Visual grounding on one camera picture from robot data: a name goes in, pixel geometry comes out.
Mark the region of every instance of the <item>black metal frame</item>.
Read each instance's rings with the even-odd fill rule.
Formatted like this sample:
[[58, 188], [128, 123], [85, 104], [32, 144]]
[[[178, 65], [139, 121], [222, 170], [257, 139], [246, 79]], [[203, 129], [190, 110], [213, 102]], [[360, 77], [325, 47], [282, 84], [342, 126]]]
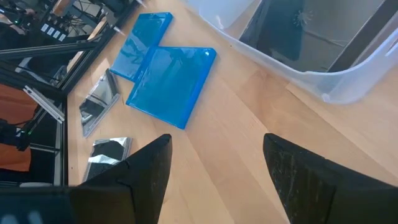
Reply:
[[[119, 14], [118, 21], [113, 26], [121, 27], [125, 24], [125, 22], [129, 19], [133, 10], [139, 5], [137, 1], [133, 1], [129, 4], [129, 6]], [[99, 31], [99, 35], [101, 38], [97, 38], [95, 42], [85, 42], [85, 43], [77, 43], [77, 44], [61, 44], [54, 46], [46, 46], [46, 47], [36, 47], [29, 49], [17, 49], [11, 51], [0, 51], [0, 56], [7, 55], [9, 58], [23, 58], [31, 57], [32, 55], [38, 56], [43, 54], [59, 54], [59, 53], [70, 53], [70, 52], [78, 52], [83, 51], [82, 55], [76, 61], [76, 63], [72, 66], [66, 77], [58, 84], [57, 87], [47, 85], [38, 80], [33, 80], [30, 78], [23, 77], [14, 71], [7, 70], [2, 68], [1, 64], [4, 62], [0, 62], [0, 83], [8, 85], [13, 88], [17, 88], [22, 90], [26, 85], [31, 88], [35, 88], [40, 91], [44, 96], [55, 100], [62, 106], [62, 111], [65, 114], [65, 122], [62, 124], [61, 130], [61, 184], [68, 185], [68, 106], [67, 106], [67, 96], [72, 91], [74, 86], [78, 83], [80, 78], [85, 74], [90, 65], [97, 58], [98, 54], [105, 48], [108, 42], [112, 39], [113, 35], [116, 32], [113, 30], [113, 27], [109, 24], [105, 24], [101, 30]], [[34, 121], [36, 123], [40, 122], [41, 119], [47, 114], [47, 112], [40, 108], [34, 117]]]
[[340, 72], [353, 66], [364, 49], [366, 49], [378, 33], [380, 33], [397, 11], [397, 0], [385, 0], [377, 9], [376, 13], [365, 23], [363, 28], [346, 46], [344, 51], [331, 65], [328, 72]]

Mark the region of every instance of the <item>clear plastic case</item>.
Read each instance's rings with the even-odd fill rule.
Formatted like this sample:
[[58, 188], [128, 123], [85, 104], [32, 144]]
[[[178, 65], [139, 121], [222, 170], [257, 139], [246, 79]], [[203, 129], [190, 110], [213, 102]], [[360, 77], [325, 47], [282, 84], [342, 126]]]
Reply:
[[327, 103], [359, 100], [398, 63], [396, 0], [182, 1], [236, 50]]

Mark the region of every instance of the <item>metal rod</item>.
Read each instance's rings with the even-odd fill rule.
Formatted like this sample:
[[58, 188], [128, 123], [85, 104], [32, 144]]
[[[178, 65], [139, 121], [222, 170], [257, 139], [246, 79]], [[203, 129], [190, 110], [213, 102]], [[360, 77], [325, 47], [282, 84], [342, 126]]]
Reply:
[[0, 50], [1, 60], [19, 59], [27, 57], [38, 57], [48, 55], [58, 55], [75, 53], [79, 51], [91, 50], [98, 45], [97, 42], [80, 42], [72, 44], [57, 44], [42, 47], [27, 47], [23, 49]]

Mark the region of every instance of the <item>black plastic part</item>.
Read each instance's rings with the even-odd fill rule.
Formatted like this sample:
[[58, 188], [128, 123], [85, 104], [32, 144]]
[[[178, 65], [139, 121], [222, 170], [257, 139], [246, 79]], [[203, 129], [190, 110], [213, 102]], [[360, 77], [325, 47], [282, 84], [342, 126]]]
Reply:
[[0, 189], [0, 220], [43, 224], [157, 223], [171, 160], [172, 140], [165, 134], [78, 187]]
[[291, 223], [398, 223], [398, 188], [274, 134], [264, 155]]
[[83, 186], [125, 186], [130, 189], [136, 223], [155, 224], [169, 181], [172, 138], [165, 134]]

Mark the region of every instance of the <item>metal bracket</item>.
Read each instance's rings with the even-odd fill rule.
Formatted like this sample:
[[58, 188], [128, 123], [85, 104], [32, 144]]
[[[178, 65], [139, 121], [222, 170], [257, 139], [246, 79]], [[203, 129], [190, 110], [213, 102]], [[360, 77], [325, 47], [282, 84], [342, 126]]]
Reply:
[[54, 119], [56, 119], [60, 124], [65, 121], [65, 115], [60, 111], [54, 104], [47, 99], [43, 94], [34, 88], [25, 86], [24, 92], [28, 94], [34, 101], [36, 101], [43, 109], [45, 109]]

